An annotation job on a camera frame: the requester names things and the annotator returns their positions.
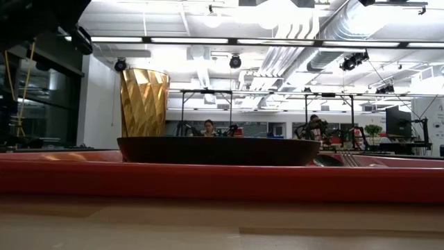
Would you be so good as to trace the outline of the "amber faceted plastic cup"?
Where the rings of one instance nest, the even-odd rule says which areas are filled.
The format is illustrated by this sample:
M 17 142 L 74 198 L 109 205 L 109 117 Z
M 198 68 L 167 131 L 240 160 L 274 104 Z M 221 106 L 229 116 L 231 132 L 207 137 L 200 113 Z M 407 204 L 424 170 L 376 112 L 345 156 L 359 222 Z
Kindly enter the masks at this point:
M 121 135 L 164 135 L 169 99 L 169 75 L 150 69 L 126 69 L 120 73 Z

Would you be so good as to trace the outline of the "silver metal fork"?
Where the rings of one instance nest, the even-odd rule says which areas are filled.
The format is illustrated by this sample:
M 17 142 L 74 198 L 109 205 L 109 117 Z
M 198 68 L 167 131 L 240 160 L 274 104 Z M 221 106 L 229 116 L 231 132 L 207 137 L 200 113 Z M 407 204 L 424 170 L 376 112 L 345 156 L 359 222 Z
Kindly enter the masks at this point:
M 372 168 L 385 167 L 385 165 L 379 165 L 379 164 L 375 164 L 375 163 L 363 165 L 349 151 L 340 151 L 339 156 L 340 156 L 343 166 L 346 166 L 346 167 L 372 167 Z

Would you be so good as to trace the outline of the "black round plate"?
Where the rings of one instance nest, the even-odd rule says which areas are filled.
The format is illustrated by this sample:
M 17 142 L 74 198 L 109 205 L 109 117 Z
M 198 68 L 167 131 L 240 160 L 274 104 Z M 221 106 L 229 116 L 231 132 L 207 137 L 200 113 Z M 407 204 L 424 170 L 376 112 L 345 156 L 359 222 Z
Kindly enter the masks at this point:
M 255 137 L 121 137 L 123 158 L 132 163 L 305 166 L 320 142 Z

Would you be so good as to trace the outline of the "red plastic tray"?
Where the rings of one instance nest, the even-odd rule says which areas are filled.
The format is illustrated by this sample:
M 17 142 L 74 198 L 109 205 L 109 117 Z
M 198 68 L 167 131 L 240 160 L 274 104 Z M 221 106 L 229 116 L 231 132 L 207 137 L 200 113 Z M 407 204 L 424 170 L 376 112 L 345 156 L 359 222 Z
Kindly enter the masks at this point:
M 428 168 L 124 162 L 118 151 L 0 153 L 0 193 L 309 202 L 444 203 Z

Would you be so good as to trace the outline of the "black ceiling spotlight cluster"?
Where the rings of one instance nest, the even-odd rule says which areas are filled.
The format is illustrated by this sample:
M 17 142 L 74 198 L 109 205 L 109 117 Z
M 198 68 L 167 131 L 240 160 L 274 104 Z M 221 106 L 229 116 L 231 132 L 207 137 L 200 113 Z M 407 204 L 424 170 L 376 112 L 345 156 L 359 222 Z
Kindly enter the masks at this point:
M 369 56 L 367 51 L 363 53 L 353 53 L 351 56 L 344 58 L 343 62 L 339 65 L 339 68 L 344 72 L 351 71 L 368 59 Z

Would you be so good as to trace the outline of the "green potted plant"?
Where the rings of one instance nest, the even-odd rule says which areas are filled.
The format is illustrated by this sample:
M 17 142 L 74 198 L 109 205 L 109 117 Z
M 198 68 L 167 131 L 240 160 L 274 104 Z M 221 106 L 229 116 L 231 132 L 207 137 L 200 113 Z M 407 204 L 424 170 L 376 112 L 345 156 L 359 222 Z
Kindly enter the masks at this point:
M 382 127 L 375 124 L 365 125 L 364 131 L 371 137 L 374 138 L 382 132 Z

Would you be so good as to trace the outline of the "black computer monitor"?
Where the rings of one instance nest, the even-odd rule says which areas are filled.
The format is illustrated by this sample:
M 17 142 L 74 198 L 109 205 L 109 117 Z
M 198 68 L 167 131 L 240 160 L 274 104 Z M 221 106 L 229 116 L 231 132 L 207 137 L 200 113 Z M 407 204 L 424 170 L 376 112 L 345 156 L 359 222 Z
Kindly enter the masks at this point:
M 390 137 L 411 137 L 411 113 L 399 110 L 397 106 L 387 108 L 386 133 Z

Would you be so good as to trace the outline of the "black background rig frame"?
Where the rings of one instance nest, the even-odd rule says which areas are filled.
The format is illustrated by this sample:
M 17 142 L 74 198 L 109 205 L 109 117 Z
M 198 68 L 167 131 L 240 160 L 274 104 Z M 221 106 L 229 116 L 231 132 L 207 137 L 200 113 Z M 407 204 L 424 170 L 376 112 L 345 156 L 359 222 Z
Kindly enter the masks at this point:
M 230 125 L 232 125 L 232 102 L 233 102 L 233 91 L 232 90 L 210 90 L 210 89 L 201 89 L 201 90 L 180 90 L 180 92 L 182 93 L 182 100 L 181 100 L 181 120 L 180 120 L 180 128 L 178 129 L 178 131 L 180 132 L 180 136 L 184 135 L 184 114 L 185 114 L 185 103 L 188 101 L 188 99 L 185 98 L 186 93 L 191 93 L 191 95 L 189 96 L 189 98 L 191 98 L 192 96 L 194 96 L 196 93 L 199 94 L 220 94 L 222 97 L 225 97 L 226 94 L 230 95 L 230 99 L 226 99 L 226 101 L 229 103 L 230 105 Z
M 340 97 L 343 100 L 343 102 L 350 107 L 349 113 L 350 113 L 350 118 L 351 118 L 351 127 L 348 130 L 346 130 L 344 128 L 343 129 L 336 129 L 336 130 L 330 131 L 330 132 L 328 132 L 326 130 L 326 133 L 323 137 L 323 141 L 321 141 L 323 143 L 324 147 L 327 147 L 327 148 L 332 147 L 331 137 L 333 135 L 337 135 L 337 137 L 339 138 L 339 142 L 341 143 L 341 147 L 344 147 L 344 144 L 346 142 L 345 139 L 346 139 L 347 135 L 350 133 L 350 130 L 353 131 L 355 128 L 354 96 L 353 95 L 346 95 L 344 93 L 336 94 L 333 92 L 311 93 L 311 94 L 306 93 L 304 95 L 304 98 L 305 98 L 305 125 L 303 126 L 304 132 L 305 132 L 306 126 L 307 126 L 307 124 L 309 122 L 309 118 L 310 118 L 310 117 L 308 117 L 308 106 L 309 106 L 308 97 L 309 96 L 331 98 L 331 99 L 335 98 L 335 97 Z

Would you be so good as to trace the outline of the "overhead frame bar with lights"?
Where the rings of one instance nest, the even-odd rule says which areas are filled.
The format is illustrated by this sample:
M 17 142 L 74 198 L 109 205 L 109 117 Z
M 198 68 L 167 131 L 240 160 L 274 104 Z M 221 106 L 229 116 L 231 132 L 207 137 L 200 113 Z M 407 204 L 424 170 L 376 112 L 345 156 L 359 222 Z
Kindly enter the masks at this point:
M 353 49 L 444 49 L 444 41 L 308 40 L 237 37 L 91 37 L 92 44 L 186 44 Z

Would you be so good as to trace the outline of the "silver ventilation duct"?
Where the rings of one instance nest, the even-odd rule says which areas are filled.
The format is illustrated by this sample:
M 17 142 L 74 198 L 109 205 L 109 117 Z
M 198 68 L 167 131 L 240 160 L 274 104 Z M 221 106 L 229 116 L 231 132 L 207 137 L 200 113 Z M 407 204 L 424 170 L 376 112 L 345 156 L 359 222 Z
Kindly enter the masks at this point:
M 347 4 L 320 30 L 317 38 L 321 40 L 367 40 L 371 35 L 389 22 L 383 17 L 389 7 L 363 6 L 358 0 L 349 0 Z M 330 63 L 340 58 L 343 52 L 321 51 L 309 52 L 307 70 L 321 72 Z

